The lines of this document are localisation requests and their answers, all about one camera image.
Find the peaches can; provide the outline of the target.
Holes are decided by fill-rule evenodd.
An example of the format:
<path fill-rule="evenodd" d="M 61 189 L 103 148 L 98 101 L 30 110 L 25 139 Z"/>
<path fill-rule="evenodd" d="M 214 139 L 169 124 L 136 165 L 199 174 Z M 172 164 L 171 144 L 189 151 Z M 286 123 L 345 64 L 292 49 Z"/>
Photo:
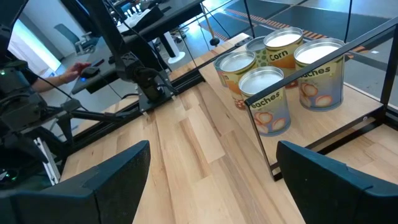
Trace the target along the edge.
<path fill-rule="evenodd" d="M 338 39 L 309 41 L 294 52 L 295 68 L 300 70 L 344 46 Z M 298 79 L 299 99 L 303 107 L 313 111 L 328 111 L 343 102 L 344 56 L 323 64 Z"/>
<path fill-rule="evenodd" d="M 283 71 L 276 67 L 258 67 L 243 75 L 239 89 L 243 99 L 281 81 Z M 261 98 L 249 106 L 256 128 L 262 136 L 276 136 L 286 131 L 291 124 L 285 88 Z"/>

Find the blue office chair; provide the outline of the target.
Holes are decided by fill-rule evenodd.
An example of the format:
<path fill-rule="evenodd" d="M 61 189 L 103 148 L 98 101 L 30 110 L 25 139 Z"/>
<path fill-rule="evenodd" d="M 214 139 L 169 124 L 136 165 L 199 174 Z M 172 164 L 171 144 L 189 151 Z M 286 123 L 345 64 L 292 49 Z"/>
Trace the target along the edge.
<path fill-rule="evenodd" d="M 59 31 L 66 39 L 68 39 L 74 46 L 77 55 L 91 54 L 96 50 L 98 43 L 97 37 L 92 37 L 92 32 L 83 34 L 80 39 L 75 33 L 73 33 L 64 24 L 57 24 L 54 29 Z"/>

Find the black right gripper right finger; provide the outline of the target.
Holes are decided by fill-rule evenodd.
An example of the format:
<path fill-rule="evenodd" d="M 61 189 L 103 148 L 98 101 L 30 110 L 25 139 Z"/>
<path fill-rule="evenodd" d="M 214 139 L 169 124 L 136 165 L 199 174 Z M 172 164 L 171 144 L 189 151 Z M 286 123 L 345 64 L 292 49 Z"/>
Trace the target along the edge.
<path fill-rule="evenodd" d="M 288 141 L 277 162 L 306 224 L 398 224 L 398 185 Z"/>

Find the black computer mouse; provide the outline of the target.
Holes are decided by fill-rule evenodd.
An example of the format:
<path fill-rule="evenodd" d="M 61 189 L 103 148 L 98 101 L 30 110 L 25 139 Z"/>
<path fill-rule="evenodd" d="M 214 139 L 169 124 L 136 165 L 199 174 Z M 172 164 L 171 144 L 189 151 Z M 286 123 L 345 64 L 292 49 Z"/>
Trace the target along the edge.
<path fill-rule="evenodd" d="M 96 76 L 100 72 L 98 67 L 86 67 L 81 71 L 80 77 L 81 78 L 92 78 Z"/>

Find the black striped floor mat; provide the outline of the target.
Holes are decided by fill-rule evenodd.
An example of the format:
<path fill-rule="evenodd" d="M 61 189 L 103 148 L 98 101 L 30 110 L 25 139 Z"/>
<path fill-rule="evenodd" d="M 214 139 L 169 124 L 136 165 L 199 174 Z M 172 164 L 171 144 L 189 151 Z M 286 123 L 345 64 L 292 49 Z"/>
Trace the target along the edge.
<path fill-rule="evenodd" d="M 220 12 L 209 13 L 205 20 L 198 23 L 198 27 L 213 32 L 221 40 L 229 40 L 241 33 L 252 37 L 266 36 L 290 26 L 276 19 L 276 15 L 288 8 L 288 4 L 261 2 L 249 6 L 249 12 L 246 12 L 244 4 L 237 2 Z"/>

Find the green peas can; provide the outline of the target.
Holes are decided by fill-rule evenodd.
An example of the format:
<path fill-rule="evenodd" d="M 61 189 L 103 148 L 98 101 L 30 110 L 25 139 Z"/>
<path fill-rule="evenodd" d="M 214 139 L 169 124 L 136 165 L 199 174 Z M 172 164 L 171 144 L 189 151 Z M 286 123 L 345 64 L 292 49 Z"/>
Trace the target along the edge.
<path fill-rule="evenodd" d="M 268 66 L 268 61 L 266 57 L 266 46 L 264 44 L 265 36 L 260 36 L 252 39 L 246 45 L 246 50 L 252 51 L 256 55 L 256 62 L 259 67 Z"/>

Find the silver aluminium bar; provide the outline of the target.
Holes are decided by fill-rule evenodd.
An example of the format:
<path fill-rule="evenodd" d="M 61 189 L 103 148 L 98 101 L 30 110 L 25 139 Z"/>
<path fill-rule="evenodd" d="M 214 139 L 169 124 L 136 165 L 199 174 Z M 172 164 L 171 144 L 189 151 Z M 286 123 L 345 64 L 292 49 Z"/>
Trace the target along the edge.
<path fill-rule="evenodd" d="M 43 162 L 43 165 L 51 184 L 57 185 L 60 182 L 61 175 L 48 145 L 45 141 L 42 141 L 41 138 L 36 138 L 34 142 L 46 157 L 47 161 Z"/>

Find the person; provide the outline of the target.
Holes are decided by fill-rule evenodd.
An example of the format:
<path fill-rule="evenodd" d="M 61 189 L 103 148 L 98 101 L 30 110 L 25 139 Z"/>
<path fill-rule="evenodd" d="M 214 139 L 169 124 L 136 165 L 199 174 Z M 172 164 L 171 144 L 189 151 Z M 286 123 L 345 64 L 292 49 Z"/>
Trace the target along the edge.
<path fill-rule="evenodd" d="M 62 86 L 64 84 L 74 81 L 81 75 L 81 72 L 89 67 L 90 63 L 77 62 L 71 67 L 67 68 L 66 71 L 57 77 L 47 77 L 41 80 L 35 73 L 30 69 L 25 69 L 22 74 L 25 76 L 26 80 L 30 83 L 31 87 L 39 93 L 49 91 L 55 87 Z"/>

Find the black aluminium table frame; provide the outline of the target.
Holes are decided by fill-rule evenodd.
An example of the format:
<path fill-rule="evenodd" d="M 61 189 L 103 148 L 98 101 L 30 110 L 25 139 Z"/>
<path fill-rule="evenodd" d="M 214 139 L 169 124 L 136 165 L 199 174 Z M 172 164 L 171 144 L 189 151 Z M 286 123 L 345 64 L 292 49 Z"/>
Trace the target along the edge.
<path fill-rule="evenodd" d="M 134 98 L 125 98 L 113 105 L 111 107 L 114 110 L 113 112 L 105 111 L 102 113 L 79 110 L 77 108 L 64 112 L 64 115 L 58 117 L 59 121 L 64 122 L 64 126 L 68 125 L 66 121 L 71 121 L 72 119 L 83 119 L 95 121 L 96 123 L 62 142 L 63 149 L 56 160 L 61 161 L 62 159 L 68 158 L 84 147 L 112 133 L 134 119 L 139 118 L 144 113 L 154 111 L 156 108 L 170 101 L 172 97 L 178 96 L 193 86 L 205 81 L 200 73 L 201 68 L 207 66 L 219 56 L 244 46 L 250 40 L 252 40 L 252 37 L 244 33 L 239 34 L 232 38 L 232 40 L 226 42 L 226 45 L 229 46 L 227 49 L 220 46 L 218 47 L 220 52 L 214 50 L 209 51 L 208 53 L 212 55 L 212 58 L 202 62 L 197 68 L 177 75 L 175 78 L 169 77 L 166 72 L 160 72 L 160 74 L 155 77 L 155 80 L 157 86 L 161 88 L 164 93 L 153 103 L 150 103 L 143 92 L 139 91 Z"/>

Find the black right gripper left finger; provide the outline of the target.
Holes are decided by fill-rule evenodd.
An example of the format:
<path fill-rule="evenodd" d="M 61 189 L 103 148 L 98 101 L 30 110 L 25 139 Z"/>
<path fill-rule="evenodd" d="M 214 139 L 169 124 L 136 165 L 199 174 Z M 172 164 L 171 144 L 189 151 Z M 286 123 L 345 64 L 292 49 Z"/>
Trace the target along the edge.
<path fill-rule="evenodd" d="M 0 224 L 132 224 L 150 159 L 142 140 L 47 189 L 0 192 Z"/>

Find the pole with black base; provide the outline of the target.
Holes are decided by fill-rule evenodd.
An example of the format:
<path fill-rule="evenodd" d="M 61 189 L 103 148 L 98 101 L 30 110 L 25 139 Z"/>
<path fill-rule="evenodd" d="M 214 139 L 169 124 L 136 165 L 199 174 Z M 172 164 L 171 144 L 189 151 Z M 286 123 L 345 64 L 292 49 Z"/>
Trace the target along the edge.
<path fill-rule="evenodd" d="M 217 47 L 218 44 L 220 43 L 220 40 L 219 40 L 219 38 L 217 38 L 215 36 L 215 33 L 213 32 L 213 29 L 211 28 L 211 24 L 210 24 L 210 22 L 208 20 L 206 9 L 205 9 L 205 6 L 203 4 L 201 4 L 201 8 L 202 8 L 202 11 L 203 11 L 203 16 L 205 17 L 208 29 L 209 29 L 211 37 L 212 37 L 212 39 L 210 40 L 210 45 L 212 45 L 214 47 Z"/>

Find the orange corn can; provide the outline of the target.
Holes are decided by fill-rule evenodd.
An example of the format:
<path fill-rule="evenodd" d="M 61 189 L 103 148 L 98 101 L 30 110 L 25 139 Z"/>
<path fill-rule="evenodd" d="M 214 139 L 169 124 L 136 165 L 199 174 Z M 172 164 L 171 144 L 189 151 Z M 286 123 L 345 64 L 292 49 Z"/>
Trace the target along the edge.
<path fill-rule="evenodd" d="M 266 59 L 270 66 L 283 71 L 287 78 L 295 69 L 295 50 L 303 44 L 303 30 L 287 27 L 276 30 L 264 38 Z"/>
<path fill-rule="evenodd" d="M 256 54 L 247 50 L 233 52 L 220 63 L 220 70 L 230 90 L 234 105 L 239 110 L 245 110 L 244 100 L 239 89 L 239 81 L 243 75 L 256 67 Z"/>

